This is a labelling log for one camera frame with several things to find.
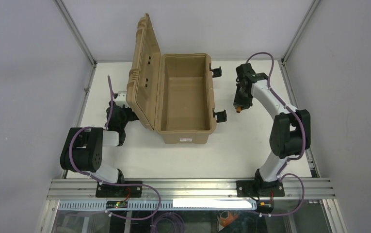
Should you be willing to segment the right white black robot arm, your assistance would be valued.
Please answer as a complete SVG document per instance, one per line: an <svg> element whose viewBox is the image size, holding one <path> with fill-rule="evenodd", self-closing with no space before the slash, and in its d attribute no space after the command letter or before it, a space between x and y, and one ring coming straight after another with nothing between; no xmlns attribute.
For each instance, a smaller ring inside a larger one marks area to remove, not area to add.
<svg viewBox="0 0 371 233"><path fill-rule="evenodd" d="M272 88L265 73L256 73L250 63L236 67L237 113L249 109L256 99L273 119L269 144L271 153L256 171L253 190L264 192L279 186L281 173L290 161L299 160L310 147L310 113L286 103Z"/></svg>

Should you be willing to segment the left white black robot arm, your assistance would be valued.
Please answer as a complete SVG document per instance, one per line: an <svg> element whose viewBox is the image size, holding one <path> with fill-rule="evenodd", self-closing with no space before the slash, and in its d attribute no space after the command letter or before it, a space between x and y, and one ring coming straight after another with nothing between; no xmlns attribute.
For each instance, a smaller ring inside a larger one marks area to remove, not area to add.
<svg viewBox="0 0 371 233"><path fill-rule="evenodd" d="M138 117L127 103L116 100L109 103L106 113L107 122L103 128L70 128L60 155L60 166L100 184L124 184L123 172L103 161L103 148L122 146L126 139L126 125Z"/></svg>

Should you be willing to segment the tan plastic tool case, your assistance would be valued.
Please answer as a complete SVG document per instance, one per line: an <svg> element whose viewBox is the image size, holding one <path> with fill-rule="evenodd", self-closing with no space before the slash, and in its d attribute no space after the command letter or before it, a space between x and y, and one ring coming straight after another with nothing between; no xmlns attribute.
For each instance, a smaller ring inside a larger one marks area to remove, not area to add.
<svg viewBox="0 0 371 233"><path fill-rule="evenodd" d="M140 18L126 100L141 124L166 144L205 144L226 112L215 111L213 80L206 53L162 54L149 14Z"/></svg>

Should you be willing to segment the orange object under table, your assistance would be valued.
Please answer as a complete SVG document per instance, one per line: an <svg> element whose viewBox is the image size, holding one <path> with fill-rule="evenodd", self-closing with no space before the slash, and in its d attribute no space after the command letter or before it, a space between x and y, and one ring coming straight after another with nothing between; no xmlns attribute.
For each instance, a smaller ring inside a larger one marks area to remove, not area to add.
<svg viewBox="0 0 371 233"><path fill-rule="evenodd" d="M239 214L234 211L222 211L218 214L218 224L220 227L227 227L236 219L238 219Z"/></svg>

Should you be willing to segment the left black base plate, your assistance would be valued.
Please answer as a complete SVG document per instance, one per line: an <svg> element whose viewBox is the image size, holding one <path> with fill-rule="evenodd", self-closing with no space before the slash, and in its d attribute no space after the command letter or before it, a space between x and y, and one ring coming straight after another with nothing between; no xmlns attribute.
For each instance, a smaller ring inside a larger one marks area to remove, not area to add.
<svg viewBox="0 0 371 233"><path fill-rule="evenodd" d="M142 196L142 181L125 181L129 186L97 184L96 198L140 198Z"/></svg>

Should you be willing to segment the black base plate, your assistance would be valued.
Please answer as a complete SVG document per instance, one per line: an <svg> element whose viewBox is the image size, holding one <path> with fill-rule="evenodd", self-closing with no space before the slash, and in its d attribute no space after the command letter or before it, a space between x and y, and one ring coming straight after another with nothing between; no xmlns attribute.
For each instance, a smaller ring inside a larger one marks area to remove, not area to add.
<svg viewBox="0 0 371 233"><path fill-rule="evenodd" d="M125 181L129 186L97 184L96 198L140 198L142 196L142 181Z"/></svg>
<svg viewBox="0 0 371 233"><path fill-rule="evenodd" d="M237 197L284 197L283 184L279 181L264 182L257 180L236 181Z"/></svg>

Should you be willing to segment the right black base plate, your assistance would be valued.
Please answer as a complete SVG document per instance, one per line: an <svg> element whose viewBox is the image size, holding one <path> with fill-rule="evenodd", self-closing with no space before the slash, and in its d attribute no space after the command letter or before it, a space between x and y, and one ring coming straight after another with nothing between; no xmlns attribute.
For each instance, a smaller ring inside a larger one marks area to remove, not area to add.
<svg viewBox="0 0 371 233"><path fill-rule="evenodd" d="M284 197L283 184L279 181L264 182L257 180L236 181L237 197Z"/></svg>

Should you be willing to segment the aluminium mounting rail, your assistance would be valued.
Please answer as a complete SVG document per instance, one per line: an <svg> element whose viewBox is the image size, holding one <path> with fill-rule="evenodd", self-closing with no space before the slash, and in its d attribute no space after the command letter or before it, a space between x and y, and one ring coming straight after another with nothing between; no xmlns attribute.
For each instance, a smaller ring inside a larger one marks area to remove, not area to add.
<svg viewBox="0 0 371 233"><path fill-rule="evenodd" d="M336 194L328 178L302 178L304 190L295 178L285 178L285 195L274 194L274 200L298 200L304 193L306 200L335 199ZM141 192L141 200L172 199L244 199L236 179L144 179L143 187L132 188ZM97 200L102 191L96 181L89 179L54 179L48 190L48 200Z"/></svg>

